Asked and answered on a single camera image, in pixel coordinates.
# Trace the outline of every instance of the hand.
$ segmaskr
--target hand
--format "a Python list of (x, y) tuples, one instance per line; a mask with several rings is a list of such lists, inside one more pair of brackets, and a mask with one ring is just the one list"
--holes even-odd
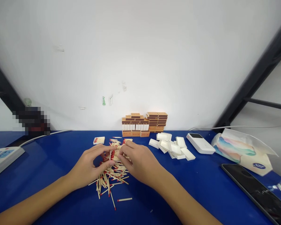
[[(129, 156), (132, 163), (123, 156), (123, 153)], [(132, 141), (126, 141), (126, 144), (121, 147), (118, 158), (132, 176), (154, 189), (158, 181), (168, 174), (148, 147)]]
[(87, 186), (97, 179), (104, 170), (115, 165), (113, 160), (104, 162), (99, 167), (95, 167), (93, 164), (93, 161), (97, 156), (101, 155), (104, 157), (104, 152), (109, 155), (112, 150), (115, 150), (112, 146), (98, 144), (83, 152), (76, 165), (66, 176), (64, 176), (73, 191)]

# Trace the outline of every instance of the white cable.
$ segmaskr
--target white cable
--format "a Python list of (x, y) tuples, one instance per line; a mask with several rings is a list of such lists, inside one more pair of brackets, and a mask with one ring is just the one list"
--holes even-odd
[(213, 128), (203, 128), (203, 127), (195, 127), (195, 128), (191, 128), (189, 129), (189, 131), (195, 130), (195, 129), (204, 129), (204, 130), (213, 130), (213, 129), (221, 129), (221, 128), (233, 128), (233, 127), (251, 127), (251, 128), (274, 128), (274, 127), (281, 127), (281, 125), (278, 126), (271, 126), (271, 127), (253, 127), (253, 126), (226, 126), (226, 127), (213, 127)]
[[(61, 132), (66, 132), (66, 131), (72, 131), (72, 130), (57, 131), (57, 132), (51, 133), (50, 135), (56, 134), (56, 133), (61, 133)], [(19, 147), (22, 147), (23, 145), (26, 145), (26, 144), (28, 144), (29, 142), (31, 142), (31, 141), (33, 141), (33, 140), (35, 140), (35, 139), (38, 139), (38, 138), (41, 138), (41, 137), (45, 137), (45, 136), (48, 136), (48, 135), (42, 135), (42, 136), (39, 136), (39, 137), (32, 138), (32, 139), (30, 139), (30, 140), (28, 140), (28, 141), (22, 143), (21, 145), (19, 145)]]

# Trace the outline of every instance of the stack of matchboxes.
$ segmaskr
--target stack of matchboxes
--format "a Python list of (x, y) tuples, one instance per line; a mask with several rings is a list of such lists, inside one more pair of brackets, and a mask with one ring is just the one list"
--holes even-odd
[(139, 113), (131, 113), (122, 118), (122, 136), (123, 137), (148, 137), (149, 120)]
[(131, 113), (122, 118), (122, 136), (148, 137), (150, 133), (161, 133), (167, 118), (165, 112), (148, 112), (145, 117), (139, 113)]
[(165, 128), (168, 114), (165, 112), (148, 112), (146, 119), (149, 120), (149, 131), (150, 133), (161, 133)]

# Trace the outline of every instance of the blue table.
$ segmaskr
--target blue table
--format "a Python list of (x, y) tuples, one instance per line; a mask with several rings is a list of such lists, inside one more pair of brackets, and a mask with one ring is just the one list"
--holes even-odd
[[(173, 138), (186, 137), (187, 131), (171, 131)], [(198, 131), (208, 142), (214, 132)], [(0, 212), (19, 203), (65, 175), (75, 165), (84, 150), (93, 146), (95, 137), (121, 137), (120, 131), (70, 131), (42, 137), (25, 145), (25, 153), (0, 174)], [(133, 138), (137, 144), (148, 146), (150, 137)], [(220, 168), (231, 163), (218, 154), (199, 154), (186, 139), (187, 148), (196, 156), (193, 161), (171, 159), (166, 153), (149, 146), (158, 161), (172, 173), (181, 185), (223, 224), (271, 224), (253, 202)], [(281, 177), (270, 172), (264, 177), (252, 173), (265, 186), (277, 184)], [(129, 185), (113, 187), (115, 202), (104, 194), (99, 200), (96, 186), (81, 188), (41, 216), (36, 224), (180, 224), (177, 216), (148, 186), (130, 176)], [(281, 199), (281, 192), (274, 191)]]
[(0, 148), (4, 148), (25, 135), (22, 131), (0, 131)]

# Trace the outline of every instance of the left hand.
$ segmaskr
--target left hand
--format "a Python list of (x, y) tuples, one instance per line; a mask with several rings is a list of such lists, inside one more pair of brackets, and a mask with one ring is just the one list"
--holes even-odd
[(102, 163), (99, 167), (95, 167), (93, 163), (97, 156), (101, 155), (103, 157), (104, 152), (109, 155), (109, 152), (112, 150), (115, 150), (115, 148), (103, 144), (98, 144), (85, 150), (72, 170), (64, 176), (67, 183), (71, 185), (71, 189), (74, 191), (87, 186), (97, 179), (104, 170), (115, 165), (115, 161), (113, 160)]

